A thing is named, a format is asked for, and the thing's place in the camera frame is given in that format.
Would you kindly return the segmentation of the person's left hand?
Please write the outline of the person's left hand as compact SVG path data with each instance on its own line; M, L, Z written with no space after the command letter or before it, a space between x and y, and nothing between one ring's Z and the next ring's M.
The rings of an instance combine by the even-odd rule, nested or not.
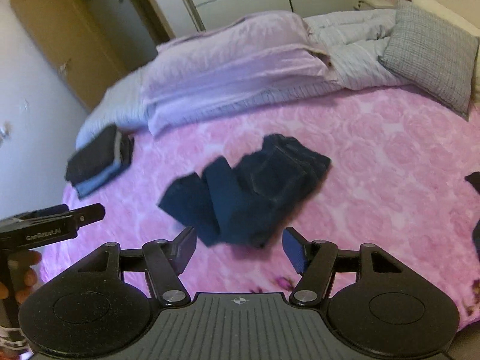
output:
M41 260L41 253L36 250L25 250L9 256L9 271L21 274L21 284L16 288L15 295L18 304L24 303L38 284L38 274L33 267L38 265Z

